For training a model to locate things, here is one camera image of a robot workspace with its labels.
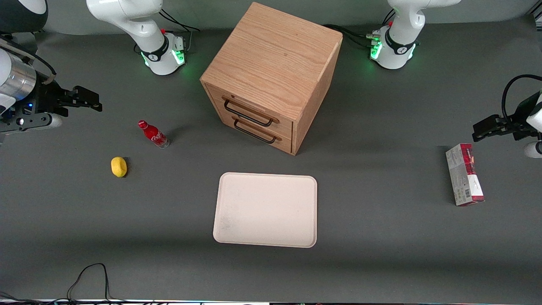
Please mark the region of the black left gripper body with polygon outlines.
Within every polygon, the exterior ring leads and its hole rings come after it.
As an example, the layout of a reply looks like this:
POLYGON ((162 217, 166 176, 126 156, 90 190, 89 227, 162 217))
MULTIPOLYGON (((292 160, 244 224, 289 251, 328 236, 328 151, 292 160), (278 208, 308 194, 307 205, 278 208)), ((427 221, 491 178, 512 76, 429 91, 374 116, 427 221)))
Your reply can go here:
POLYGON ((513 137, 515 141, 519 141, 528 137, 538 137, 538 131, 527 123, 527 118, 534 110, 538 102, 539 94, 533 94, 527 99, 520 102, 515 112, 509 116, 513 126, 513 137))

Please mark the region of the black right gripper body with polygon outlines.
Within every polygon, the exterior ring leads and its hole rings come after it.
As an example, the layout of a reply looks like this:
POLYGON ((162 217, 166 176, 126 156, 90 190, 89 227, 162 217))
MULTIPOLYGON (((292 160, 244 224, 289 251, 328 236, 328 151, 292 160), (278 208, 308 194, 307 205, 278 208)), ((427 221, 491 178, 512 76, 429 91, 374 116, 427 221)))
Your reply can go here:
POLYGON ((52 113, 61 117, 69 116, 68 107, 73 105, 73 91, 63 89, 56 81, 43 84, 45 79, 43 76, 38 76, 31 93, 15 103, 12 120, 16 120, 21 115, 38 113, 52 113))

